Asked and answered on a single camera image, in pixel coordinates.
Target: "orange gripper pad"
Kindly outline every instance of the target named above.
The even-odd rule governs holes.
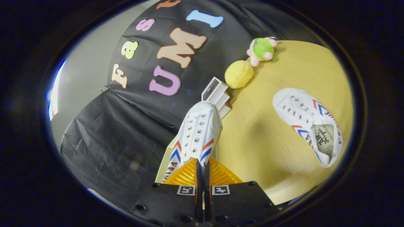
[[[196,185],[196,159],[193,158],[174,172],[164,184],[168,185]]]
[[[209,158],[210,179],[209,185],[231,185],[243,183],[234,173],[213,158]]]

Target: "yellow ball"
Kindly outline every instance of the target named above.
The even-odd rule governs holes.
[[[253,76],[253,67],[243,60],[233,62],[225,72],[226,84],[233,89],[244,87]]]

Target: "black fabric backdrop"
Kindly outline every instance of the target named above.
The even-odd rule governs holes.
[[[154,182],[166,146],[174,138],[188,109],[213,76],[224,80],[227,67],[247,59],[246,50],[256,37],[321,42],[290,16],[267,4],[248,1],[182,0],[170,8],[156,3],[140,15],[122,35],[107,72],[108,90],[91,101],[70,123],[60,153],[86,187],[118,207],[129,210],[143,188]],[[186,21],[193,10],[223,16],[216,28],[200,21]],[[155,19],[148,31],[137,31],[143,19]],[[175,28],[198,36],[205,43],[180,64],[156,55],[162,46],[174,45],[169,37]],[[138,42],[132,59],[121,55],[126,41]],[[127,87],[111,80],[114,64],[128,77]],[[181,80],[178,92],[165,96],[149,90],[152,79],[165,86],[170,82],[154,77],[154,68],[175,74]]]

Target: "foam letter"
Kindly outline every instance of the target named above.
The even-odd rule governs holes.
[[[127,59],[131,59],[133,57],[133,55],[135,54],[135,50],[138,47],[138,43],[137,42],[130,42],[127,41],[123,46],[122,46],[122,50],[121,50],[121,54],[125,55],[125,57]]]
[[[173,82],[173,85],[168,88],[166,86],[158,84],[156,82],[156,80],[153,79],[150,81],[149,90],[151,90],[151,91],[155,90],[158,93],[161,93],[161,94],[167,95],[167,96],[171,96],[171,95],[174,95],[175,93],[177,93],[179,86],[180,86],[180,80],[176,75],[162,70],[161,67],[159,65],[157,65],[154,68],[153,76],[163,76],[163,77],[171,80]]]
[[[191,44],[194,49],[198,49],[206,40],[206,36],[196,36],[182,31],[181,28],[174,29],[170,34],[170,38],[176,43],[176,45],[163,46],[160,48],[157,53],[157,58],[160,59],[165,57],[178,62],[183,69],[188,66],[191,57],[181,57],[179,55],[193,55],[195,53],[187,43]]]
[[[119,65],[115,64],[114,69],[112,70],[111,80],[120,83],[122,85],[122,87],[125,89],[126,84],[128,83],[128,78],[126,76],[123,76],[124,72],[118,68],[119,68]]]
[[[171,2],[170,0],[168,0],[166,2],[158,4],[156,9],[160,9],[161,7],[172,7],[172,6],[175,6],[175,5],[179,4],[180,2],[181,2],[180,0],[177,0],[175,2]]]
[[[209,14],[200,13],[198,10],[194,10],[187,16],[187,21],[191,20],[207,23],[210,25],[210,27],[217,27],[222,23],[224,17],[215,17]]]
[[[144,20],[141,20],[141,21],[137,24],[136,30],[138,30],[138,31],[140,31],[140,30],[142,30],[142,31],[147,31],[147,30],[149,30],[149,29],[152,27],[152,25],[154,24],[154,22],[155,22],[154,19],[148,19],[148,20],[144,19]]]

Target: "pink plush toy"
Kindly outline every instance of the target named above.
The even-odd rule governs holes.
[[[258,66],[260,61],[269,61],[274,56],[275,37],[256,38],[247,50],[252,66]]]

